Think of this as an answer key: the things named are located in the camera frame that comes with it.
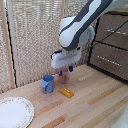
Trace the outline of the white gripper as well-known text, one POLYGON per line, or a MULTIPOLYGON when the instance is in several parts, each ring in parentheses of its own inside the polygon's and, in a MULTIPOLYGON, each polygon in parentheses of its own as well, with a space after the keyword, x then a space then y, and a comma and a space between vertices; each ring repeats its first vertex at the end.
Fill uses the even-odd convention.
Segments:
MULTIPOLYGON (((62 66, 66 66, 71 63, 77 62, 80 60, 80 58, 81 58, 80 50, 75 50, 75 51, 59 50, 51 55, 51 66, 54 69, 59 69, 61 67, 59 76, 62 76, 63 73, 62 66)), ((69 71, 73 72, 73 66, 69 66, 69 71)))

